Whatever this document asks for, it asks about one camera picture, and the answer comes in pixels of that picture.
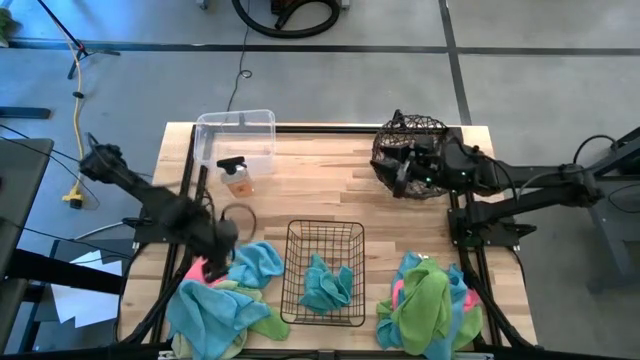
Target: pile of towels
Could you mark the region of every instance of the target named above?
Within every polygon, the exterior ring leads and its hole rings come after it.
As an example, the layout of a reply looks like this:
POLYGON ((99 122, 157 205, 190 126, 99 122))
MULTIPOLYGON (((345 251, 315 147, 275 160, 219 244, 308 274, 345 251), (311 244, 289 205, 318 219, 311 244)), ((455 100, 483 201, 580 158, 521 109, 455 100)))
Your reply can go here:
POLYGON ((249 330, 287 339, 289 325, 264 303, 259 290, 284 272, 273 246, 260 241, 237 249, 229 274, 210 284, 204 280, 203 263, 195 261, 167 305, 176 356, 231 359, 244 347, 249 330))
POLYGON ((478 303, 455 265, 443 271, 435 260, 408 252, 391 283, 391 297, 376 307, 378 343, 450 360, 482 329, 478 303))

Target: black wire basket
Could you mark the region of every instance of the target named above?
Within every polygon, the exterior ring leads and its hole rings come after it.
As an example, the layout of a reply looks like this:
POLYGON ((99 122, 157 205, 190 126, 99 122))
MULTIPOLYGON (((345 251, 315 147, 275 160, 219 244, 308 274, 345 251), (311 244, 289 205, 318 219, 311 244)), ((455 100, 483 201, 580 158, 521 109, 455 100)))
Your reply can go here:
POLYGON ((289 324, 357 327, 365 320, 364 227, 359 223, 294 220, 289 223, 280 316, 289 324), (300 304, 304 274, 318 254, 334 275, 353 270, 351 303, 324 315, 300 304))
MULTIPOLYGON (((429 137, 437 147, 449 136, 448 128, 440 120, 423 115, 404 115, 400 110, 396 110, 393 119, 382 125, 375 139, 373 140, 372 160, 382 160, 385 158, 382 146, 405 145, 416 141, 421 137, 429 137)), ((393 182, 386 179, 377 170, 376 177, 389 190, 393 191, 393 182)), ((438 197, 447 193, 447 190, 437 186, 429 185, 423 181, 410 181, 403 197, 425 200, 438 197)))

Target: concrete floor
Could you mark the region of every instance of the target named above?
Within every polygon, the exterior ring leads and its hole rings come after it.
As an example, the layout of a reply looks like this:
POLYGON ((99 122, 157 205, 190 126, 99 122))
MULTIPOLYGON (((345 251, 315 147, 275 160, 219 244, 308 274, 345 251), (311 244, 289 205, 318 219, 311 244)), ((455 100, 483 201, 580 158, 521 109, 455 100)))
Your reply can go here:
MULTIPOLYGON (((22 23, 18 39, 61 39, 35 0, 5 3, 22 23)), ((245 31, 223 0, 212 0, 206 12, 186 0, 47 3, 84 40, 241 44, 245 31)), ((446 45, 437 0, 352 3, 325 34, 282 41, 250 32, 248 43, 446 45)), ((635 0, 450 0, 449 8, 458 46, 640 47, 640 2, 635 0)), ((252 14, 273 23, 266 0, 252 0, 252 14)), ((322 6, 307 5, 291 27, 325 14, 322 6)), ((225 110, 239 57, 234 52, 134 51, 92 56, 82 67, 87 95, 82 131, 119 144, 131 168, 152 172, 167 121, 194 121, 202 113, 225 110)), ((50 120, 2 123, 32 137, 52 138, 58 150, 75 154, 71 92, 76 84, 65 77, 70 62, 67 51, 1 49, 0 104, 51 108, 50 120)), ((472 123, 490 127, 497 156, 509 163, 569 162, 584 138, 619 137, 639 124, 640 57, 465 55, 460 63, 472 123)), ((383 123, 401 108, 460 124, 446 54, 250 52, 244 64, 253 77, 241 79, 234 109, 271 109, 279 121, 383 123)), ((585 150, 585 163, 605 145, 594 142, 585 150)), ((60 197, 73 180, 57 165, 49 166, 28 226, 73 236, 139 210, 123 192, 93 183, 88 186, 100 198, 100 208, 71 210, 60 197)), ((594 296, 585 288, 588 279, 610 266, 587 212, 555 207, 520 220, 539 227, 522 245, 539 343, 553 350, 638 358, 638 289, 594 296)), ((50 241, 25 233, 20 246, 48 254, 50 241)), ((55 348, 45 343, 61 325, 48 326, 53 328, 43 331, 40 345, 55 348)), ((85 335, 89 332, 91 339, 99 336, 90 330, 85 335)), ((71 346, 102 341, 87 342, 85 335, 71 346)), ((110 333, 103 336, 110 341, 110 333)))

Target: wooden tabletop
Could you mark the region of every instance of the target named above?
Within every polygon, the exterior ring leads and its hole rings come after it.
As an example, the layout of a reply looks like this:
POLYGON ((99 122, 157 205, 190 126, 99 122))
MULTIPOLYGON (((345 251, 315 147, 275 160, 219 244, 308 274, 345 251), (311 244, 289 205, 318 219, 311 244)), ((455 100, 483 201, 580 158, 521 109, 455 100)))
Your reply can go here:
MULTIPOLYGON (((192 125, 167 124, 154 184, 174 184, 172 190, 178 190, 175 184, 182 179, 192 125)), ((462 133, 465 143, 478 145, 493 156, 487 127, 465 126, 462 133)), ((353 221, 363 224, 366 231, 364 325, 292 325, 291 335, 284 342, 250 333, 246 349, 380 350, 375 338, 375 305, 390 296, 391 280, 403 255, 409 250, 429 255, 443 268, 459 262, 446 223, 448 196, 422 202, 394 199, 369 165, 373 137, 277 134, 275 172, 253 176, 255 194, 246 199, 234 199, 219 175, 210 174, 208 189, 216 208, 231 202, 249 204, 258 217, 255 238, 269 241, 283 259, 291 220, 353 221)), ((194 171, 194 183, 197 174, 194 171)), ((166 253, 167 245, 152 244, 133 264, 121 306, 120 338, 133 331, 157 299, 166 253)), ((502 248, 486 248, 486 255, 496 302, 524 338, 536 343, 522 274, 513 254, 502 248)), ((282 278, 272 280, 263 294, 269 305, 279 307, 282 278)), ((485 339, 490 339, 487 326, 483 333, 485 339)))

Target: vacuum cleaner hose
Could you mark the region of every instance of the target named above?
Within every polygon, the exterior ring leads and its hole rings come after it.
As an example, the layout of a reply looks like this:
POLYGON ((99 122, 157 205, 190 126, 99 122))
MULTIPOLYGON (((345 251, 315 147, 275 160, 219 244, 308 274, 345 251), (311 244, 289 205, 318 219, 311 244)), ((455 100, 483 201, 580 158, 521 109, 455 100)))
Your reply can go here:
POLYGON ((280 16, 278 17, 278 21, 276 22, 276 28, 271 29, 258 24, 251 17, 249 17, 249 14, 247 14, 247 12, 242 7, 242 4, 240 4, 240 0, 231 0, 231 2, 233 4, 233 7, 236 9, 236 12, 238 13, 238 16, 240 16, 240 19, 242 19, 242 21, 244 21, 244 23, 247 24, 250 28, 262 35, 279 39, 302 39, 318 35, 329 30, 329 28, 331 28, 338 21, 338 17, 340 16, 340 5, 336 0, 297 0, 291 3, 282 11, 282 14, 280 14, 280 16), (291 15, 293 15, 293 13, 300 6, 312 2, 321 2, 331 8, 331 15, 325 22, 320 25, 316 25, 314 27, 303 30, 282 30, 282 27, 284 27, 284 24, 287 23, 289 17, 291 17, 291 15))

